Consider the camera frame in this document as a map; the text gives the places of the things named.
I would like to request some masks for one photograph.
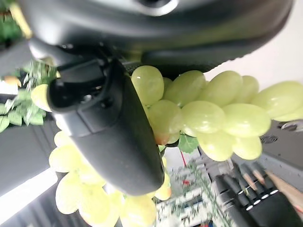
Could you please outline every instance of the green leaf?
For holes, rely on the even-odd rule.
[[[3,103],[0,103],[0,115],[6,114],[6,108],[5,105]]]
[[[9,118],[0,116],[0,133],[3,132],[9,126]]]
[[[38,111],[39,111],[39,107],[33,103],[27,108],[27,113],[23,117],[23,120],[27,126],[31,123],[31,119],[38,113]]]
[[[16,111],[11,111],[8,114],[9,122],[15,125],[22,125],[22,116]]]
[[[192,153],[199,145],[197,138],[181,134],[178,147],[182,152]]]
[[[30,118],[29,122],[33,125],[43,125],[43,116],[37,113]]]
[[[30,92],[26,91],[25,89],[19,89],[16,99],[17,100],[30,100]]]
[[[17,108],[16,108],[16,112],[17,112],[18,114],[20,114],[22,117],[25,117],[26,114],[27,114],[27,108],[24,107],[23,105],[19,105],[19,106],[17,106]]]
[[[164,150],[165,146],[164,145],[158,145],[160,152]]]
[[[46,116],[46,111],[45,110],[39,109],[37,113],[42,115],[43,117]]]
[[[11,100],[11,99],[6,100],[6,103],[5,103],[6,112],[8,112],[10,109],[13,108],[14,102],[15,102],[14,99],[13,100]]]

